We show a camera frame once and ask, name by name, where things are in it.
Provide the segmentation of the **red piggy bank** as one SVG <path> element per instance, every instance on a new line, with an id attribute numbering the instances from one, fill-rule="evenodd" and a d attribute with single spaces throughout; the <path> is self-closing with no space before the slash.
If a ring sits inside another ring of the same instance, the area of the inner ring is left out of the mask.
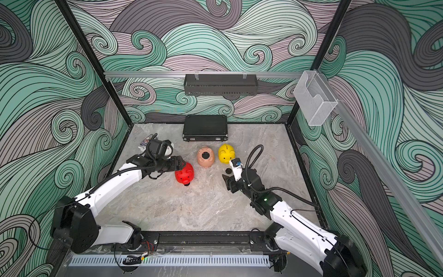
<path id="1" fill-rule="evenodd" d="M 175 172 L 175 179 L 180 184 L 183 184 L 185 187 L 188 187 L 190 185 L 194 177 L 195 177 L 194 168 L 190 163 L 186 163 L 185 167 L 182 170 Z"/>

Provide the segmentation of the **pink piggy bank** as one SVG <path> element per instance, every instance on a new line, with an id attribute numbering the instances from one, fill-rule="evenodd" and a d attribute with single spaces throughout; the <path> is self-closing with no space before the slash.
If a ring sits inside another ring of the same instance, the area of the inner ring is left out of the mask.
<path id="1" fill-rule="evenodd" d="M 197 152 L 197 163 L 203 168 L 210 168 L 215 162 L 215 154 L 209 147 L 203 147 Z"/>

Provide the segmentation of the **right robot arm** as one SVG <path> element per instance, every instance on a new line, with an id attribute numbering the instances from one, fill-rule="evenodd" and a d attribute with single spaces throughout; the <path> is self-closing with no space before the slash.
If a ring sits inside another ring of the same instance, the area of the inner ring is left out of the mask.
<path id="1" fill-rule="evenodd" d="M 367 274 L 358 247 L 347 236 L 330 233 L 303 217 L 275 192 L 266 190 L 255 169 L 222 177 L 228 191 L 242 192 L 260 215 L 273 222 L 267 232 L 268 249 L 290 252 L 324 277 Z"/>

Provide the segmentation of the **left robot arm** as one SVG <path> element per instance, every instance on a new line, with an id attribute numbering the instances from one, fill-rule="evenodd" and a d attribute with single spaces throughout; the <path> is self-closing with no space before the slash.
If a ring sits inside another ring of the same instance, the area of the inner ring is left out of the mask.
<path id="1" fill-rule="evenodd" d="M 151 173 L 177 172 L 185 166 L 186 162 L 180 156 L 157 160 L 141 155 L 131 157 L 119 170 L 90 190 L 76 197 L 62 197 L 56 203 L 51 237 L 76 254 L 96 245 L 108 244 L 121 244 L 129 251 L 139 250 L 144 239 L 140 227 L 128 221 L 100 226 L 96 217 L 125 189 Z"/>

